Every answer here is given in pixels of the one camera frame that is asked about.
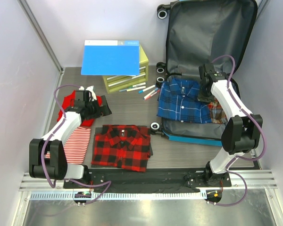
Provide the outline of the blue plaid shirt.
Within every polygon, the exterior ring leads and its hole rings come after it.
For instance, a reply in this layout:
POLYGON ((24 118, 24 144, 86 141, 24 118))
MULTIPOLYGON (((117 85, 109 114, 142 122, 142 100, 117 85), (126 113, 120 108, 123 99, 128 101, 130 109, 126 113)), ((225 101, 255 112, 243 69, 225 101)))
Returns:
POLYGON ((193 80, 172 78, 163 82, 157 116, 180 122, 211 123, 208 105, 198 101, 199 90, 200 84, 193 80))

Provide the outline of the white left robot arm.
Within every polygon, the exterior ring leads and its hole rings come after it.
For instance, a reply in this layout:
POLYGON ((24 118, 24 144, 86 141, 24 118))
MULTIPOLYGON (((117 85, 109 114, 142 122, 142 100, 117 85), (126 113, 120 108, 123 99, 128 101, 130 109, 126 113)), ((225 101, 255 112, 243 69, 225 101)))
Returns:
POLYGON ((83 121, 112 114, 105 96, 97 96, 90 90, 78 90, 74 103, 64 110, 62 118, 43 137, 34 138, 29 144, 29 175, 32 178, 47 179, 54 188, 57 180, 74 179, 80 188, 91 182, 88 167, 68 163, 64 145, 83 121))

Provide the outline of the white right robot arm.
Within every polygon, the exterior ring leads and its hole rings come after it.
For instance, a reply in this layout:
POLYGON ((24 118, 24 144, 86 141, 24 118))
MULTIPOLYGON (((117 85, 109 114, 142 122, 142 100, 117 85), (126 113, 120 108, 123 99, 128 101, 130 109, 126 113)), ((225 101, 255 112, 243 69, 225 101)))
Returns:
POLYGON ((226 178, 227 170, 238 158, 243 158, 244 154, 257 148, 263 119, 243 104, 226 73, 215 71, 211 63, 201 65, 199 73, 201 82, 198 100, 217 100, 227 118, 221 135, 222 148, 216 157, 206 164, 203 175, 206 185, 217 186, 226 178))

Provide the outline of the brown plaid shirt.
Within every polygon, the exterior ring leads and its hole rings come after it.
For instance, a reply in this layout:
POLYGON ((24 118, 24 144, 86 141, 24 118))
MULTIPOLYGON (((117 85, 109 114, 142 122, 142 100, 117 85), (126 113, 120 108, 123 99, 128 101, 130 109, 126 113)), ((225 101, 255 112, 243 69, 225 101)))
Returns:
POLYGON ((209 112, 210 112, 210 117, 212 120, 212 123, 216 124, 226 124, 227 123, 227 117, 222 109, 220 103, 215 99, 213 102, 210 102, 207 104, 209 112))

